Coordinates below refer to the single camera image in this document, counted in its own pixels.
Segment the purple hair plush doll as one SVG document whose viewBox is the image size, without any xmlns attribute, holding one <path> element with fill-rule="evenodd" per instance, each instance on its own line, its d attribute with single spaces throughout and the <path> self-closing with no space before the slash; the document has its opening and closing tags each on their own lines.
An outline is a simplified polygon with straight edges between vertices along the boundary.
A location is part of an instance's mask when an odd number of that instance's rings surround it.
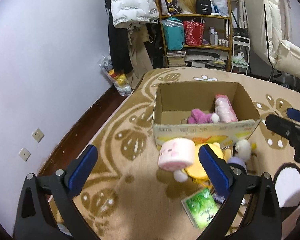
<svg viewBox="0 0 300 240">
<path fill-rule="evenodd" d="M 239 168 L 245 173 L 247 173 L 247 167 L 243 159 L 233 156 L 228 160 L 228 164 L 234 168 Z"/>
</svg>

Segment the lower wall socket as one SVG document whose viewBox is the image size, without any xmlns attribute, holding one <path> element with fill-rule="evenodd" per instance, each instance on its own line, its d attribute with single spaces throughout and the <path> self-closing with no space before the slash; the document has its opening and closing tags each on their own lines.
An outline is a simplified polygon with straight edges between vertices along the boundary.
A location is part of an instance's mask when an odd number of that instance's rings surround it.
<svg viewBox="0 0 300 240">
<path fill-rule="evenodd" d="M 21 159 L 23 159 L 23 161 L 27 162 L 27 160 L 31 156 L 31 153 L 26 148 L 22 148 L 19 152 L 19 156 L 21 157 Z"/>
</svg>

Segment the black tissue pack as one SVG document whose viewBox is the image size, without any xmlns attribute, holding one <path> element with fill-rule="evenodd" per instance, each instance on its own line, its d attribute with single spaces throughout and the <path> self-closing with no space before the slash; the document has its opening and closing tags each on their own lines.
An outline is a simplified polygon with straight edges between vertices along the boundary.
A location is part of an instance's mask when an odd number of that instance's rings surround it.
<svg viewBox="0 0 300 240">
<path fill-rule="evenodd" d="M 216 192 L 214 192 L 212 194 L 212 197 L 214 199 L 214 201 L 219 204 L 219 205 L 222 205 L 225 201 L 225 198 L 223 196 L 220 196 L 219 194 L 217 194 Z"/>
</svg>

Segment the white puffer jacket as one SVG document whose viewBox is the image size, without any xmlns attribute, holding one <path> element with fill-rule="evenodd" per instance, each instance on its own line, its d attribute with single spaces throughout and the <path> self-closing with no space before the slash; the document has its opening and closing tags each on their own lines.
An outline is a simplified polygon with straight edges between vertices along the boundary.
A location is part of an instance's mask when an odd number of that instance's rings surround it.
<svg viewBox="0 0 300 240">
<path fill-rule="evenodd" d="M 155 0 L 110 0 L 115 28 L 130 28 L 156 21 L 159 12 Z"/>
</svg>

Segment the wooden shelf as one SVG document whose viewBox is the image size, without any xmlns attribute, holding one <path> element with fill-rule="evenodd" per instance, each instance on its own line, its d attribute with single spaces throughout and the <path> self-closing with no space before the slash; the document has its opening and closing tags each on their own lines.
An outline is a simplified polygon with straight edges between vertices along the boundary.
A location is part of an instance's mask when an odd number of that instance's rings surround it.
<svg viewBox="0 0 300 240">
<path fill-rule="evenodd" d="M 175 14 L 162 11 L 162 2 L 156 0 L 159 9 L 159 21 L 162 33 L 164 57 L 167 67 L 187 66 L 190 59 L 190 49 L 216 49 L 225 51 L 221 58 L 222 68 L 230 69 L 232 50 L 232 20 L 231 16 L 215 13 L 211 0 L 196 0 L 197 11 L 192 14 Z"/>
</svg>

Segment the pink bagged plush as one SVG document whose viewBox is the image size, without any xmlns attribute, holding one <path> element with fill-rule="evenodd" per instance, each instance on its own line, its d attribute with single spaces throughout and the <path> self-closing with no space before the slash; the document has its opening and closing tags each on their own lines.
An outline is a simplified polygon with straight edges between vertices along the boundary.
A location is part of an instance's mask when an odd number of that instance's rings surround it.
<svg viewBox="0 0 300 240">
<path fill-rule="evenodd" d="M 231 102 L 226 95 L 217 94 L 215 96 L 215 113 L 219 116 L 220 122 L 238 122 Z"/>
</svg>

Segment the pink cylinder plush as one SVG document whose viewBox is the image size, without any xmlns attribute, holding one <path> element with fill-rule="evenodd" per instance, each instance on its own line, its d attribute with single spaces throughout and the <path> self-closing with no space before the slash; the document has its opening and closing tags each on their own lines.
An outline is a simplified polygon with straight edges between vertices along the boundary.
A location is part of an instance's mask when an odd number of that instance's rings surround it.
<svg viewBox="0 0 300 240">
<path fill-rule="evenodd" d="M 174 172 L 194 163 L 195 143 L 186 138 L 174 138 L 166 141 L 160 150 L 158 166 L 160 169 Z"/>
</svg>

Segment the stack of books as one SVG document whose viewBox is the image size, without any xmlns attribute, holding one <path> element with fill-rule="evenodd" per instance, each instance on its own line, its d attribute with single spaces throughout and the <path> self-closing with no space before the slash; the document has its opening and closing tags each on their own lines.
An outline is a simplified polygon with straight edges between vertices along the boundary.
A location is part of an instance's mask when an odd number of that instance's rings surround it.
<svg viewBox="0 0 300 240">
<path fill-rule="evenodd" d="M 169 67 L 181 67 L 186 66 L 186 51 L 179 50 L 179 51 L 168 51 L 167 52 L 167 61 Z"/>
</svg>

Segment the beige patterned rug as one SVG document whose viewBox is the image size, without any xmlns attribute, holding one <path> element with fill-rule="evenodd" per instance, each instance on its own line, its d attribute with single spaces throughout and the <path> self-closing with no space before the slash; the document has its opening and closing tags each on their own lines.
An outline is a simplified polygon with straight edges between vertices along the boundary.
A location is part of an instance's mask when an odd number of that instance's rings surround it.
<svg viewBox="0 0 300 240">
<path fill-rule="evenodd" d="M 139 87 L 92 139 L 96 166 L 74 202 L 102 239 L 196 239 L 181 200 L 199 189 L 178 183 L 158 168 L 153 135 L 154 99 L 161 83 L 225 81 L 244 88 L 262 117 L 300 110 L 300 93 L 241 74 L 200 68 L 165 68 L 148 72 Z"/>
</svg>

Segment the magenta plush toy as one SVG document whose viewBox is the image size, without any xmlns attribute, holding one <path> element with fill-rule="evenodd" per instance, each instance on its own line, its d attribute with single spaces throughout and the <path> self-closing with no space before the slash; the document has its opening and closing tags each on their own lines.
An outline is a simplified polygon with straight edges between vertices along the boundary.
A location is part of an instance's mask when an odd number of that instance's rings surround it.
<svg viewBox="0 0 300 240">
<path fill-rule="evenodd" d="M 193 109 L 187 119 L 188 124 L 217 124 L 220 118 L 216 113 L 204 113 L 200 109 Z"/>
</svg>

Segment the beige trench coat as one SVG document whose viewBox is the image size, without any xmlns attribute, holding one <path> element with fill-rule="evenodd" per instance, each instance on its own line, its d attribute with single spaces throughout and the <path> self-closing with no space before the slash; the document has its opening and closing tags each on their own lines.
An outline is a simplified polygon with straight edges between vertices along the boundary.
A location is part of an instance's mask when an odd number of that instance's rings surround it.
<svg viewBox="0 0 300 240">
<path fill-rule="evenodd" d="M 126 74 L 132 89 L 135 89 L 143 75 L 151 70 L 153 66 L 149 54 L 145 47 L 145 42 L 149 41 L 147 27 L 142 25 L 128 34 L 129 58 L 133 70 Z"/>
</svg>

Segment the black box with 40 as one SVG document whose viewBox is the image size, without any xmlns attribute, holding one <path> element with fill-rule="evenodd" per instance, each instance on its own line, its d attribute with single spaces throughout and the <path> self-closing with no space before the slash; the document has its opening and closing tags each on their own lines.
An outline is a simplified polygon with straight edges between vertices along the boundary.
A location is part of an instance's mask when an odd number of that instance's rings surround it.
<svg viewBox="0 0 300 240">
<path fill-rule="evenodd" d="M 211 15 L 211 0 L 196 0 L 196 13 L 200 15 Z"/>
</svg>

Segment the red gift bag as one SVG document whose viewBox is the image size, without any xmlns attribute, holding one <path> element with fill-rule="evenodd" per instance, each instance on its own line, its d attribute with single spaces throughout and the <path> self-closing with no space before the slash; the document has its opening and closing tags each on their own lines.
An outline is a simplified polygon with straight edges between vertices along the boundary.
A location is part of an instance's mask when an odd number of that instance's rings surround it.
<svg viewBox="0 0 300 240">
<path fill-rule="evenodd" d="M 188 46 L 201 46 L 205 22 L 184 21 L 185 40 Z"/>
</svg>

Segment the white fluffy plush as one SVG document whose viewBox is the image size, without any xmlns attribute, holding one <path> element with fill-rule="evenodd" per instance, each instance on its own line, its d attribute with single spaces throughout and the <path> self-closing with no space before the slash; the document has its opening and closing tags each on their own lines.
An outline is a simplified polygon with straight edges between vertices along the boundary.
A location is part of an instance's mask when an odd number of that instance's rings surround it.
<svg viewBox="0 0 300 240">
<path fill-rule="evenodd" d="M 243 161 L 248 161 L 251 158 L 251 154 L 256 150 L 257 145 L 255 143 L 250 143 L 246 139 L 239 140 L 234 144 L 234 156 L 242 159 Z"/>
</svg>

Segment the cardboard box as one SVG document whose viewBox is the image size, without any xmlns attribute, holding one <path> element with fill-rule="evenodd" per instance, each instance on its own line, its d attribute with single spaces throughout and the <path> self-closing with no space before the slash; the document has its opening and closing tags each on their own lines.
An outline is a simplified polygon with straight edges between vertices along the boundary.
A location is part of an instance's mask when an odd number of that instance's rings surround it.
<svg viewBox="0 0 300 240">
<path fill-rule="evenodd" d="M 236 120 L 216 124 L 190 124 L 192 110 L 214 113 L 217 98 L 228 98 Z M 245 88 L 237 82 L 184 81 L 161 83 L 155 95 L 153 134 L 157 148 L 174 138 L 195 144 L 217 142 L 222 147 L 248 139 L 261 121 L 260 114 Z"/>
</svg>

